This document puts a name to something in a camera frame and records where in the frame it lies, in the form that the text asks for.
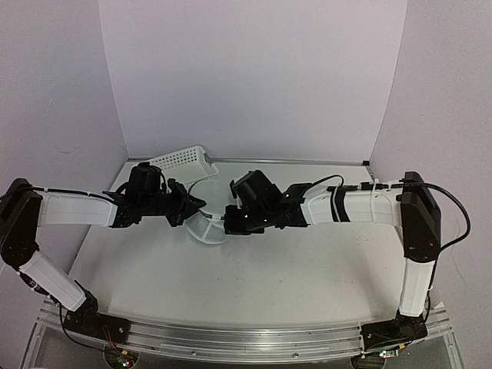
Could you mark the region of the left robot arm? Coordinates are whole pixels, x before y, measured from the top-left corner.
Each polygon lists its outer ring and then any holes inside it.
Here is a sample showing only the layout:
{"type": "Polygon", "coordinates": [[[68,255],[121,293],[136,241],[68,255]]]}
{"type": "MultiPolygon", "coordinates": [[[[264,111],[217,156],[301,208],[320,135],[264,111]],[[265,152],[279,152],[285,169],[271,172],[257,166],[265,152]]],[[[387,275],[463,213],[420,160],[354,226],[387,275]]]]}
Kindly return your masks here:
{"type": "Polygon", "coordinates": [[[61,326],[78,334],[123,343],[130,323],[102,314],[97,298],[42,253],[39,228],[53,224],[85,224],[128,228],[144,217],[164,217],[181,226],[206,205],[161,169],[148,162],[134,166],[116,191],[40,188],[15,179],[1,196],[1,259],[36,293],[66,310],[61,326]]]}

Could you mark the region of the white mesh laundry bag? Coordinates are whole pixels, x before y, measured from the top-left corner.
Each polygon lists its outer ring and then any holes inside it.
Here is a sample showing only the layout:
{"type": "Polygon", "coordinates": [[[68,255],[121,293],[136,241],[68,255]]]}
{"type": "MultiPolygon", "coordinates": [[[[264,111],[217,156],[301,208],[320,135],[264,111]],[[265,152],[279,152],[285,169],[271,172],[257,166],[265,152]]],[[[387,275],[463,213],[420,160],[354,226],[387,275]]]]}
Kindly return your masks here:
{"type": "Polygon", "coordinates": [[[203,244],[223,244],[225,208],[229,204],[228,188],[217,179],[204,179],[194,183],[188,192],[206,202],[203,208],[184,222],[189,234],[203,244]]]}

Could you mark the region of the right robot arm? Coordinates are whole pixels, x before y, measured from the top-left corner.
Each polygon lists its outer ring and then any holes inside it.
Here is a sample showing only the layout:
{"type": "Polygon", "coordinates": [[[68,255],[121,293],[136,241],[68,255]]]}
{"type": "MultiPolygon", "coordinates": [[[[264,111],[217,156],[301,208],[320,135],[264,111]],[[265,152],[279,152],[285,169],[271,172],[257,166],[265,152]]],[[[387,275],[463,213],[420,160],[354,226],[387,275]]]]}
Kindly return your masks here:
{"type": "Polygon", "coordinates": [[[406,173],[398,183],[362,182],[328,186],[322,178],[280,191],[259,170],[229,184],[228,235],[262,234],[265,228],[306,228],[336,223],[386,224],[400,233],[404,278],[399,306],[389,321],[364,324],[366,350],[408,344],[427,336],[425,308],[440,253],[441,212],[421,176],[406,173]]]}

